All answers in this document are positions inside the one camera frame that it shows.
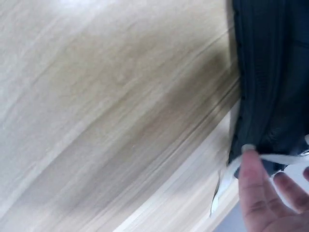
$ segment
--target wooden table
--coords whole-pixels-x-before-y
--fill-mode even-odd
[[[0,231],[211,231],[239,98],[225,0],[0,0]]]

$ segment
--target hand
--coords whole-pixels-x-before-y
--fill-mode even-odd
[[[304,171],[309,181],[309,168]],[[274,182],[296,210],[285,206],[269,181],[259,155],[245,151],[239,172],[239,197],[250,232],[309,232],[309,195],[285,173]]]

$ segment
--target white string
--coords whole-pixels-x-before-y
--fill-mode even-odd
[[[273,163],[283,164],[283,165],[291,165],[291,164],[298,164],[309,162],[309,153],[303,153],[300,156],[287,156],[281,154],[262,154],[260,155],[262,160],[267,160]],[[219,198],[222,194],[228,189],[228,187],[232,184],[234,179],[234,173],[240,167],[242,156],[233,160],[226,169],[226,172],[223,178],[220,180],[219,188],[217,193],[215,194],[212,204],[211,204],[211,215],[216,211],[219,206]]]

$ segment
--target light wood tabletop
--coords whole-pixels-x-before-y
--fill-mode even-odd
[[[239,98],[228,0],[0,0],[0,231],[212,231]]]

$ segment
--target fingernail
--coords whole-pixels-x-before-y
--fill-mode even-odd
[[[255,150],[255,146],[252,144],[245,144],[244,146],[241,147],[241,152],[244,153],[249,150]]]
[[[305,168],[304,175],[309,176],[309,167]]]
[[[306,143],[309,145],[309,134],[305,136]]]
[[[284,175],[284,172],[278,172],[275,174],[275,176],[282,176],[282,175]]]

